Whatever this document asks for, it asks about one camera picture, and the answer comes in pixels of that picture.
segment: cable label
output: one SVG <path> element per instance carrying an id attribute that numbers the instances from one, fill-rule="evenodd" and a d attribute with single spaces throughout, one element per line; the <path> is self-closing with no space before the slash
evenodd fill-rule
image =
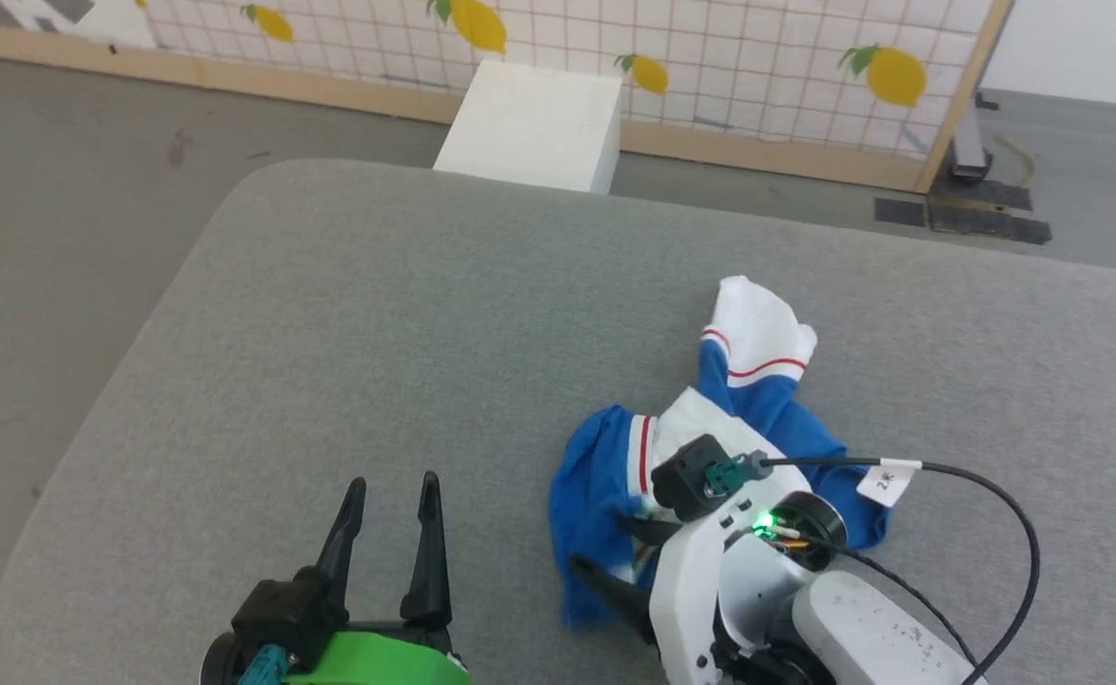
<path id="1" fill-rule="evenodd" d="M 858 494 L 879 502 L 885 508 L 896 506 L 896 500 L 905 493 L 910 482 L 913 481 L 914 472 L 915 469 L 902 465 L 874 465 L 866 473 L 866 477 L 858 482 Z"/>

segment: green leaf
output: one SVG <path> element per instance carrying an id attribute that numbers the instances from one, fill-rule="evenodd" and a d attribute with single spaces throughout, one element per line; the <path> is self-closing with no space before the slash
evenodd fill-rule
<path id="1" fill-rule="evenodd" d="M 854 60 L 849 62 L 849 68 L 854 70 L 854 78 L 865 73 L 866 68 L 874 61 L 875 52 L 879 51 L 879 44 L 870 45 L 869 48 L 857 48 L 854 52 Z"/>
<path id="2" fill-rule="evenodd" d="M 449 18 L 452 17 L 452 0 L 427 0 L 426 2 L 426 13 L 431 13 L 432 6 L 435 6 L 435 13 L 439 15 L 440 21 L 448 25 Z"/>
<path id="3" fill-rule="evenodd" d="M 849 57 L 853 57 L 854 55 L 856 55 L 857 51 L 858 51 L 858 48 L 849 48 L 848 50 L 846 50 L 845 54 L 841 55 L 840 60 L 836 62 L 836 68 L 844 67 L 845 66 L 845 60 L 848 60 Z"/>

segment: yellow lemon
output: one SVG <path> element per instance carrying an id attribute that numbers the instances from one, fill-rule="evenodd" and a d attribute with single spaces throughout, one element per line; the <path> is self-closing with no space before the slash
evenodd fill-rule
<path id="1" fill-rule="evenodd" d="M 653 58 L 634 52 L 617 57 L 614 64 L 622 65 L 624 73 L 633 74 L 637 86 L 643 87 L 644 90 L 656 95 L 663 95 L 667 91 L 667 73 L 663 69 L 663 65 Z"/>
<path id="2" fill-rule="evenodd" d="M 261 27 L 262 33 L 270 36 L 270 38 L 281 42 L 295 42 L 296 31 L 291 30 L 291 25 L 279 12 L 258 4 L 243 4 L 241 13 L 249 21 L 257 22 Z"/>
<path id="3" fill-rule="evenodd" d="M 427 0 L 426 12 L 440 15 L 443 22 L 452 17 L 456 30 L 472 47 L 488 52 L 507 52 L 507 27 L 502 19 L 479 0 Z"/>
<path id="4" fill-rule="evenodd" d="M 837 67 L 849 60 L 854 76 L 867 70 L 866 81 L 875 97 L 884 103 L 917 106 L 917 99 L 925 93 L 925 68 L 917 58 L 896 48 L 850 48 L 841 57 Z"/>

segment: white box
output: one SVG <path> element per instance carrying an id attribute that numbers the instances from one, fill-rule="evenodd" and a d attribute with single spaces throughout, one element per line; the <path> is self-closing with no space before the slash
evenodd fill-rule
<path id="1" fill-rule="evenodd" d="M 622 153 L 622 78 L 483 61 L 437 171 L 607 195 Z"/>

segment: gray fabric surface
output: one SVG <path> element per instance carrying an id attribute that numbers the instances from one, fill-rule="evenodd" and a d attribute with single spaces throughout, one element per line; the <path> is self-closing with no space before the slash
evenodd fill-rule
<path id="1" fill-rule="evenodd" d="M 210 222 L 13 553 L 1 679 L 195 681 L 356 475 L 348 604 L 392 617 L 434 469 L 475 682 L 662 682 L 624 629 L 558 625 L 546 493 L 589 413 L 693 382 L 734 273 L 818 330 L 800 398 L 855 455 L 975 469 L 1039 525 L 1040 598 L 991 681 L 1116 682 L 1115 270 L 338 161 L 257 172 Z M 1013 515 L 947 476 L 915 479 L 876 556 L 979 654 L 1022 596 Z"/>

